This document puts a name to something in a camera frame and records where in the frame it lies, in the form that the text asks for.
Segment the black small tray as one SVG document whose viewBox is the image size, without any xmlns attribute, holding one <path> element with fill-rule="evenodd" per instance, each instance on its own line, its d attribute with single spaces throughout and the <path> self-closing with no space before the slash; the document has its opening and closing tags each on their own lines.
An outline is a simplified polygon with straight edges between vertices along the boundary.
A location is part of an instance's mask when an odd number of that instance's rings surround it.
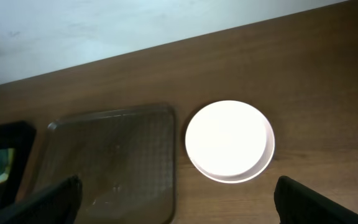
<svg viewBox="0 0 358 224">
<path fill-rule="evenodd" d="M 0 209 L 16 199 L 36 132 L 25 121 L 0 124 Z"/>
</svg>

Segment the green yellow sponge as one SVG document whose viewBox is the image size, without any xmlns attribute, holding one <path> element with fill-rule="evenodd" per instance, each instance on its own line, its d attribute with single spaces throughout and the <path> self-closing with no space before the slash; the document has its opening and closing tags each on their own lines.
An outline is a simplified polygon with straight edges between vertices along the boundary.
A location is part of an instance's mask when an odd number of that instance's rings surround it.
<svg viewBox="0 0 358 224">
<path fill-rule="evenodd" d="M 0 184 L 8 180 L 14 161 L 14 148 L 0 149 Z"/>
</svg>

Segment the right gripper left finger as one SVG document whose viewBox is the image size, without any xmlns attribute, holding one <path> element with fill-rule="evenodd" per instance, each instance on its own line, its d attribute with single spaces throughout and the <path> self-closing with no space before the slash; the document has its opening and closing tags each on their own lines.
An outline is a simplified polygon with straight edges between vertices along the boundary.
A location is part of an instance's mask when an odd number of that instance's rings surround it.
<svg viewBox="0 0 358 224">
<path fill-rule="evenodd" d="M 74 175 L 0 210 L 0 224 L 74 223 L 82 196 L 82 181 Z"/>
</svg>

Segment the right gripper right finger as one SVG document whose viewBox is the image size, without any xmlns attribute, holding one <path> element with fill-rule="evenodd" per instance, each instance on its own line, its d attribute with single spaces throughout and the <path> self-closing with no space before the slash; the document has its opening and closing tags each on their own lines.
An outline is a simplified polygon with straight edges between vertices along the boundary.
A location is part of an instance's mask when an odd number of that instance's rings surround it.
<svg viewBox="0 0 358 224">
<path fill-rule="evenodd" d="M 284 175 L 274 202 L 280 224 L 358 224 L 358 214 Z"/>
</svg>

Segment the white plate top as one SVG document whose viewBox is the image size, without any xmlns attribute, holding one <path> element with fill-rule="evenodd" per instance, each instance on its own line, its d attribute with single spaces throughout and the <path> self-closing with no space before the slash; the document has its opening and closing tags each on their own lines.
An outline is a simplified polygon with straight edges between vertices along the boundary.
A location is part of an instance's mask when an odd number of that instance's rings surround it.
<svg viewBox="0 0 358 224">
<path fill-rule="evenodd" d="M 210 103 L 197 111 L 188 123 L 184 143 L 196 169 L 225 184 L 257 177 L 275 152 L 269 120 L 257 108 L 235 100 Z"/>
</svg>

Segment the brown serving tray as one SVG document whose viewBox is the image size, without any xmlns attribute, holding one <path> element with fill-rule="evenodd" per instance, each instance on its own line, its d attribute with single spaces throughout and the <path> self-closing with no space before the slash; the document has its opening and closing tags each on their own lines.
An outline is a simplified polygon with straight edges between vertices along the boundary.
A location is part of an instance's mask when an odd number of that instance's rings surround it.
<svg viewBox="0 0 358 224">
<path fill-rule="evenodd" d="M 77 223 L 171 223 L 177 202 L 175 112 L 144 105 L 48 125 L 32 190 L 83 184 Z"/>
</svg>

